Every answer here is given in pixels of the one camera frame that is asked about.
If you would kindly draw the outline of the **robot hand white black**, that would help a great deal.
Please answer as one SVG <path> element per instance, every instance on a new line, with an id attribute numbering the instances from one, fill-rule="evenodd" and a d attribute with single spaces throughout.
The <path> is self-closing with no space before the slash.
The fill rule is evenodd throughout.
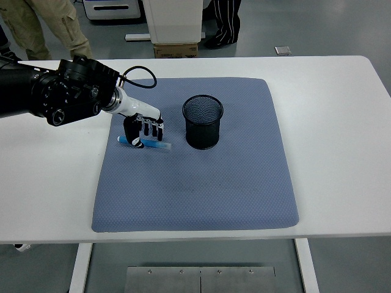
<path id="1" fill-rule="evenodd" d="M 152 136 L 158 141 L 163 140 L 164 122 L 161 111 L 145 102 L 134 99 L 126 94 L 120 87 L 117 90 L 117 100 L 114 113 L 125 117 L 123 128 L 126 140 L 136 148 L 143 148 L 140 131 L 144 126 L 144 135 L 149 135 L 149 126 L 152 126 Z"/>

